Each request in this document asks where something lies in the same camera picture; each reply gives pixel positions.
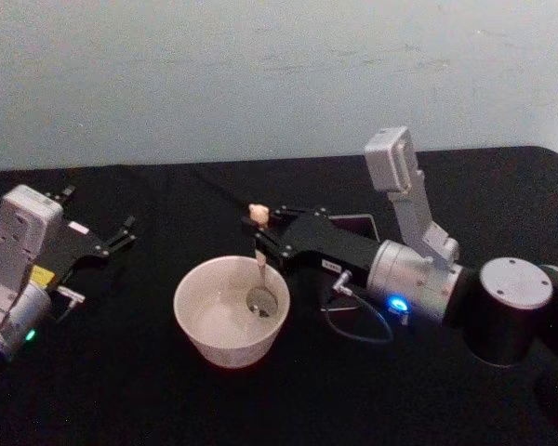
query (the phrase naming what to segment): cable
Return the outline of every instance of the cable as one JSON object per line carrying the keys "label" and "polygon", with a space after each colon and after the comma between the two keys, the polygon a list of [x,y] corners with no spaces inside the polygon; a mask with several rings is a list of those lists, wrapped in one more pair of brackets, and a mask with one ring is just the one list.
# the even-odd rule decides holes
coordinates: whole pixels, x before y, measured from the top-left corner
{"label": "cable", "polygon": [[333,321],[331,321],[331,317],[330,317],[330,311],[327,307],[324,308],[325,310],[325,319],[326,319],[326,323],[328,323],[328,326],[331,327],[331,329],[333,329],[333,331],[335,331],[336,333],[338,333],[341,336],[345,336],[353,341],[359,341],[359,342],[366,342],[367,344],[379,344],[379,345],[384,345],[384,344],[389,344],[393,341],[394,336],[392,335],[392,329],[391,326],[389,325],[389,323],[386,321],[386,319],[384,319],[384,316],[382,316],[382,314],[380,314],[380,312],[375,309],[374,307],[372,307],[370,304],[368,304],[362,297],[360,297],[359,295],[356,294],[352,294],[352,297],[365,309],[367,309],[368,311],[370,311],[370,313],[372,313],[374,316],[376,316],[377,318],[379,318],[380,323],[382,324],[382,326],[384,327],[384,329],[387,332],[387,337],[369,337],[369,336],[360,336],[358,334],[353,334],[353,333],[349,333],[346,332],[345,330],[341,330],[340,328],[338,328],[337,325],[335,325],[335,323]]}

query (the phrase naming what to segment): small beige object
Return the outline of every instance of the small beige object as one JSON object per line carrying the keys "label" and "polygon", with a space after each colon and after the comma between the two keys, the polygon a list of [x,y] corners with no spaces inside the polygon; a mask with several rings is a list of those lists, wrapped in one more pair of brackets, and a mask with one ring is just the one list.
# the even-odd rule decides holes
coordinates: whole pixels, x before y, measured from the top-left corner
{"label": "small beige object", "polygon": [[251,204],[248,206],[250,219],[259,223],[259,228],[264,230],[269,227],[269,208],[264,204]]}
{"label": "small beige object", "polygon": [[238,369],[260,360],[271,348],[289,311],[289,290],[277,270],[266,270],[266,288],[277,306],[268,317],[254,314],[246,305],[247,293],[260,284],[252,257],[214,258],[179,283],[174,296],[176,320],[208,361]]}

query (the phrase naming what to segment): black tablecloth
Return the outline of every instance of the black tablecloth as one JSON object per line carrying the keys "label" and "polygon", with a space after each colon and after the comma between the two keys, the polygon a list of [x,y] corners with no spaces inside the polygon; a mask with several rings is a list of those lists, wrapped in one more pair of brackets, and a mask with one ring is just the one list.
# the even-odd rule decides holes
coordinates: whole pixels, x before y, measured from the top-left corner
{"label": "black tablecloth", "polygon": [[[435,221],[460,262],[496,256],[558,265],[558,155],[538,148],[418,154]],[[194,266],[252,256],[250,202],[369,212],[399,241],[387,198],[361,156],[0,173],[0,196],[25,183],[72,183],[67,214],[101,236],[128,214],[139,241],[102,271],[69,281],[87,296],[40,329],[0,375],[0,444],[558,444],[531,387],[552,359],[540,343],[516,367],[475,359],[460,333],[420,319],[385,348],[331,332],[288,278],[292,305],[270,353],[243,371],[206,363],[173,319]]]}

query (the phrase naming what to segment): white label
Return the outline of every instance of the white label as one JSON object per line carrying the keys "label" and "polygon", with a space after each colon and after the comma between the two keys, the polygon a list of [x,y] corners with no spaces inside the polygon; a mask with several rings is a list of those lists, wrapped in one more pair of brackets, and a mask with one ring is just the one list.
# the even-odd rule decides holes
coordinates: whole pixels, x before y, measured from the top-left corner
{"label": "white label", "polygon": [[89,232],[89,228],[85,228],[83,225],[76,223],[75,221],[71,221],[68,224],[68,227],[76,230],[77,232],[80,232],[83,235],[87,235]]}
{"label": "white label", "polygon": [[338,274],[340,274],[343,271],[341,265],[337,265],[336,263],[329,262],[328,260],[323,259],[321,265],[323,266],[323,268],[328,269],[329,271],[336,272]]}

